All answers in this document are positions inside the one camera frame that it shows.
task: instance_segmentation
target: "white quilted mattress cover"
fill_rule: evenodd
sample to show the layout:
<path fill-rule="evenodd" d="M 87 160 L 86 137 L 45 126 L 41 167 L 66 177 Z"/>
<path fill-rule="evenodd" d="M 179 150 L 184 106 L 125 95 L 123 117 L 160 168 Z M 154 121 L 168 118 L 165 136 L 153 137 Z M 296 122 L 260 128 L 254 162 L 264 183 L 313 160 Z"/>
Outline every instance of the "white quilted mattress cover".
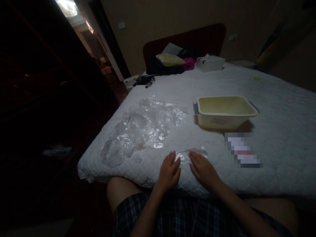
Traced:
<path fill-rule="evenodd" d="M 294 195 L 316 198 L 316 94 L 259 71 L 225 64 L 222 71 L 202 73 L 198 69 L 183 74 L 156 77 L 146 89 L 136 86 L 104 125 L 78 163 L 81 179 L 106 182 L 117 175 L 143 187 L 153 187 L 163 159 L 171 150 L 204 146 L 208 160 L 220 178 L 238 194 Z M 135 109 L 142 98 L 155 96 L 175 102 L 188 110 L 186 122 L 174 127 L 162 149 L 143 149 L 116 168 L 102 163 L 100 150 L 123 114 Z M 205 130 L 195 122 L 193 102 L 198 97 L 244 96 L 260 111 L 250 118 L 248 131 L 262 168 L 240 168 L 224 144 L 222 133 Z M 178 190 L 182 194 L 209 197 L 195 179 L 188 164 L 181 165 Z"/>

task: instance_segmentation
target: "hand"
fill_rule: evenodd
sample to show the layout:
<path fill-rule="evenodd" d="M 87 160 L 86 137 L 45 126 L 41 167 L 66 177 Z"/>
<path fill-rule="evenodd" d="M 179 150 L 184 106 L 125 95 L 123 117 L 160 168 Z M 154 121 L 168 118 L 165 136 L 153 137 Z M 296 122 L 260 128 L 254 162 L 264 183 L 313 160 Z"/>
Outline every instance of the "hand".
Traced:
<path fill-rule="evenodd" d="M 215 191 L 214 189 L 223 184 L 212 164 L 204 156 L 190 151 L 189 157 L 193 163 L 190 164 L 191 171 L 202 185 Z"/>
<path fill-rule="evenodd" d="M 179 168 L 180 157 L 175 162 L 174 159 L 175 151 L 171 151 L 169 155 L 166 156 L 161 165 L 159 179 L 155 187 L 159 188 L 162 194 L 165 194 L 169 189 L 179 182 L 181 173 L 181 168 Z"/>

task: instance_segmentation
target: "dark red headboard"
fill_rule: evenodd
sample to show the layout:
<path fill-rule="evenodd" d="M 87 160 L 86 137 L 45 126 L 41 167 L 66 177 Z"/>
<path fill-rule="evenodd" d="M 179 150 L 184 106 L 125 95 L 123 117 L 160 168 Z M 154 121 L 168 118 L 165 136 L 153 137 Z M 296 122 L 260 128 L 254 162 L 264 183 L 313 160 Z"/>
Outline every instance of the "dark red headboard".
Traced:
<path fill-rule="evenodd" d="M 209 55 L 219 56 L 223 46 L 225 34 L 225 25 L 218 23 L 148 42 L 143 48 L 146 66 L 148 59 L 160 54 L 168 43 L 173 43 L 181 48 L 184 48 L 186 45 L 191 43 L 196 49 L 201 51 L 201 57 L 205 56 L 207 53 Z"/>

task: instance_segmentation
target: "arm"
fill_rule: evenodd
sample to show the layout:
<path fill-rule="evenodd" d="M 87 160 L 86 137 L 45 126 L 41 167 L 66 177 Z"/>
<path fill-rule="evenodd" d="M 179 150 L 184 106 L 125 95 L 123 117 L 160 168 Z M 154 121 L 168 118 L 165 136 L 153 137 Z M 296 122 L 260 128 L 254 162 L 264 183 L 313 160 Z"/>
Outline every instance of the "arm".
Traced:
<path fill-rule="evenodd" d="M 158 208 L 164 194 L 179 182 L 181 173 L 181 168 L 179 168 L 180 158 L 178 158 L 176 162 L 173 162 L 174 159 L 175 151 L 170 152 L 164 159 L 160 169 L 158 182 L 154 186 L 149 199 L 132 230 L 131 236 L 151 236 Z"/>
<path fill-rule="evenodd" d="M 225 185 L 214 167 L 200 154 L 190 152 L 193 163 L 190 168 L 195 178 L 228 206 L 250 236 L 279 236 L 255 211 L 245 204 L 227 185 Z"/>

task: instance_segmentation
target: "light switch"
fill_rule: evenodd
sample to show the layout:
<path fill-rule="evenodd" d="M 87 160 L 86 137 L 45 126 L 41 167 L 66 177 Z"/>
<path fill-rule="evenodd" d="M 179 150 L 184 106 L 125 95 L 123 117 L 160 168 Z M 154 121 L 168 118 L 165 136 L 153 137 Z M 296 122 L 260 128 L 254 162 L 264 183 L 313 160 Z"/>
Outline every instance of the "light switch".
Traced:
<path fill-rule="evenodd" d="M 236 40 L 237 39 L 237 35 L 238 34 L 233 34 L 233 35 L 228 36 L 228 41 Z"/>
<path fill-rule="evenodd" d="M 118 24 L 118 27 L 119 27 L 120 30 L 125 29 L 125 22 L 124 21 L 120 22 Z"/>

